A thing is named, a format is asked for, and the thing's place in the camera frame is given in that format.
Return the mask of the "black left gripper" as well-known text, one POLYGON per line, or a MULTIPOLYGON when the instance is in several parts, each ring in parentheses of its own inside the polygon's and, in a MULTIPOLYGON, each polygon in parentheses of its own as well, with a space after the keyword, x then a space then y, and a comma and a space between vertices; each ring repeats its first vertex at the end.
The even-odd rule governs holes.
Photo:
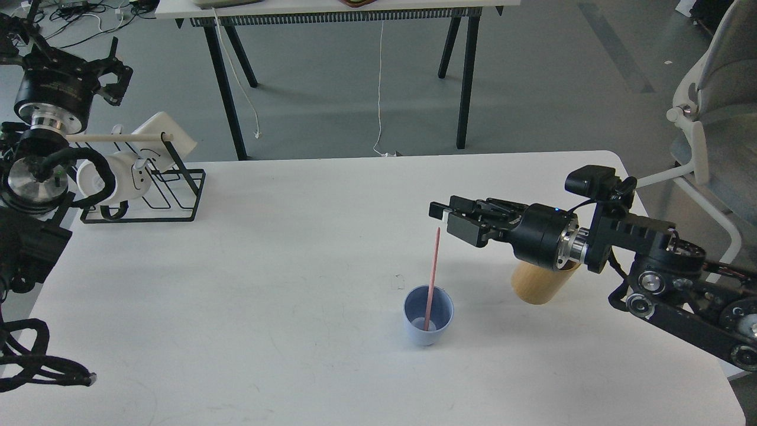
POLYGON ((34 54, 16 59, 24 69, 14 105, 18 118, 32 125, 35 117, 51 114, 63 133, 81 133, 88 127, 95 94, 120 106, 134 70, 116 58, 117 45, 114 36, 108 55, 89 62, 70 54, 51 64, 34 54), (102 75, 114 75, 116 81, 101 87, 102 75))

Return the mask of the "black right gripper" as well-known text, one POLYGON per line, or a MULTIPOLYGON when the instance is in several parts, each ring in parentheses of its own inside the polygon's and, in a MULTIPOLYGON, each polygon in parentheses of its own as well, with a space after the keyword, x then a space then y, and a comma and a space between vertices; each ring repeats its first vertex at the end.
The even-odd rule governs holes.
POLYGON ((490 241, 506 241, 513 246, 517 259, 542 269, 564 270, 572 265, 564 248, 565 235, 578 229, 578 216, 571 211, 495 198, 451 196, 446 205, 431 202, 428 216, 446 223, 448 234, 472 246, 482 248, 490 241))

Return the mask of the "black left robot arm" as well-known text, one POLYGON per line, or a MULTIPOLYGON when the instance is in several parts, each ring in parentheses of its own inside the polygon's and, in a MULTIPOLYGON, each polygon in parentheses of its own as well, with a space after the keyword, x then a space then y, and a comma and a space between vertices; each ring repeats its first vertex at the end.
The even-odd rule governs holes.
POLYGON ((29 293, 45 282, 72 233, 62 227, 69 209, 100 204, 115 191, 115 176, 103 154, 72 147, 84 132, 93 100, 118 106, 132 68, 117 57, 114 38, 108 56, 85 60, 23 36, 2 41, 2 64, 22 67, 14 111, 17 122, 2 123, 2 300, 29 293))

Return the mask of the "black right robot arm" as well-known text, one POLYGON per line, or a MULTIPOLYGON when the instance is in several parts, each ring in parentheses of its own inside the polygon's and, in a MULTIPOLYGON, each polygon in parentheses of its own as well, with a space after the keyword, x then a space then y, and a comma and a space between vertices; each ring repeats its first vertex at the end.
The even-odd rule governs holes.
POLYGON ((754 270, 709 261, 673 223, 633 215, 627 202, 597 201, 590 227, 582 228, 573 211, 457 196, 448 205, 432 202, 428 215, 470 245, 508 243, 517 259, 547 270, 575 263, 600 273, 609 263, 619 272, 613 249, 632 251, 632 266, 609 296, 614 308, 755 371, 754 270))

